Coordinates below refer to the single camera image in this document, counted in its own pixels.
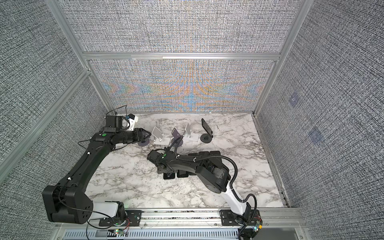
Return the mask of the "large black phone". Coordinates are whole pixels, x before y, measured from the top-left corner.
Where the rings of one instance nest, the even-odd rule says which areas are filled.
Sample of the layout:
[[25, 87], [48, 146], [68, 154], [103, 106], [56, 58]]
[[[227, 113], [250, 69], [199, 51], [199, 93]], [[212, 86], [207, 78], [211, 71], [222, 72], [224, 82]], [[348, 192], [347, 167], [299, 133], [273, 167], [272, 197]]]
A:
[[210, 151], [208, 153], [208, 156], [220, 156], [221, 152], [220, 151]]

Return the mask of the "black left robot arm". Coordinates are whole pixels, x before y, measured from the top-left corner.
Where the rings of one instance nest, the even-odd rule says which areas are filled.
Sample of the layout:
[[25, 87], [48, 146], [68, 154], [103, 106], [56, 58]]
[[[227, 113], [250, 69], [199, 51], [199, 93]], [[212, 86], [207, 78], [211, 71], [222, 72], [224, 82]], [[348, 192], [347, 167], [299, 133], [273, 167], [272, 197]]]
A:
[[152, 135], [136, 128], [138, 117], [106, 116], [106, 125], [88, 141], [89, 145], [74, 167], [54, 186], [42, 192], [44, 206], [50, 222], [84, 224], [91, 219], [108, 218], [112, 224], [124, 222], [123, 203], [108, 202], [103, 208], [86, 195], [88, 184], [95, 171], [118, 144], [130, 145], [149, 140]]

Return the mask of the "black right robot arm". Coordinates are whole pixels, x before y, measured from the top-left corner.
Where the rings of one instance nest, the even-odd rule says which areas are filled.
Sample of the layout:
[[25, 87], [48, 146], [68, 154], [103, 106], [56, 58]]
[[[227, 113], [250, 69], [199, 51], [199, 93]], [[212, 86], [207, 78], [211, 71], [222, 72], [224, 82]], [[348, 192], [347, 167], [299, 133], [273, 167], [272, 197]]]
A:
[[249, 212], [247, 203], [234, 188], [238, 167], [220, 152], [180, 155], [170, 150], [164, 150], [163, 153], [151, 150], [147, 160], [157, 167], [158, 174], [162, 174], [165, 180], [174, 179], [175, 176], [187, 178], [190, 174], [196, 175], [208, 190], [223, 196], [234, 214], [244, 216]]

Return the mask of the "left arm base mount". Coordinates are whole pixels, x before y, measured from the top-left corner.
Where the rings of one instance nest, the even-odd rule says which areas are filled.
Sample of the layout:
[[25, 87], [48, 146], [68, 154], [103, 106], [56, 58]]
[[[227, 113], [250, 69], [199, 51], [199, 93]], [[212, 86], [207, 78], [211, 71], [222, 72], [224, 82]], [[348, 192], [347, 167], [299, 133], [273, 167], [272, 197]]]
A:
[[[125, 214], [117, 213], [114, 220], [114, 227], [138, 227], [141, 222], [143, 211], [141, 210], [125, 210]], [[112, 221], [109, 218], [104, 218], [99, 221], [99, 227], [110, 227]]]

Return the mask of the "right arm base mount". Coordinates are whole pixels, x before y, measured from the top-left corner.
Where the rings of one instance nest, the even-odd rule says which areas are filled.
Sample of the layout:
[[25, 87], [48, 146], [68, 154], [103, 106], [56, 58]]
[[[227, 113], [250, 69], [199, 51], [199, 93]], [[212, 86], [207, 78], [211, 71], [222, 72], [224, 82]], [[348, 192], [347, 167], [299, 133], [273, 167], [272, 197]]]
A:
[[257, 232], [262, 228], [263, 220], [259, 210], [246, 210], [243, 215], [233, 213], [231, 210], [219, 210], [219, 215], [223, 226], [249, 227], [252, 226]]

